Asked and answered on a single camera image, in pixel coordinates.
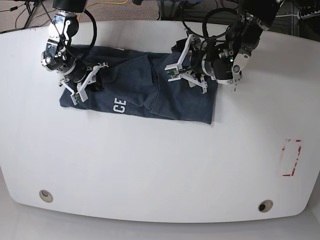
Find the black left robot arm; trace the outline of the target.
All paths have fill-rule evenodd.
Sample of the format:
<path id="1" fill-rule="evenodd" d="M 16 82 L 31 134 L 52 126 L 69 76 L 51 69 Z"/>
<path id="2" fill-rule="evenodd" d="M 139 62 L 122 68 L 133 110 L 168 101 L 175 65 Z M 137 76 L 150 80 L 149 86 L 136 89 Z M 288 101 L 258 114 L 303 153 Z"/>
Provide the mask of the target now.
<path id="1" fill-rule="evenodd" d="M 177 63 L 165 67 L 170 82 L 187 80 L 190 85 L 207 87 L 204 78 L 230 85 L 242 78 L 242 71 L 260 42 L 264 31 L 272 26 L 283 5 L 282 0 L 240 0 L 237 8 L 217 8 L 202 19 L 202 34 L 186 26 L 187 38 Z M 218 13 L 230 13 L 235 19 L 226 30 L 210 35 L 208 21 Z"/>

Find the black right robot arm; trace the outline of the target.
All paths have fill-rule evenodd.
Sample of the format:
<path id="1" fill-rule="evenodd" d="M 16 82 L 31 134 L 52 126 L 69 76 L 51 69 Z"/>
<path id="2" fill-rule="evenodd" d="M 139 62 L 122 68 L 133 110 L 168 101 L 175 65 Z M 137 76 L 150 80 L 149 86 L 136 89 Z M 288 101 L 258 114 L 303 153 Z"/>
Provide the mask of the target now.
<path id="1" fill-rule="evenodd" d="M 58 12 L 51 17 L 45 11 L 50 24 L 41 64 L 47 71 L 61 74 L 66 84 L 75 92 L 93 70 L 103 65 L 103 61 L 94 56 L 98 28 L 86 6 L 86 0 L 55 0 L 52 7 Z M 72 38 L 80 27 L 78 14 L 81 13 L 87 15 L 92 22 L 92 40 L 89 45 L 72 45 Z"/>

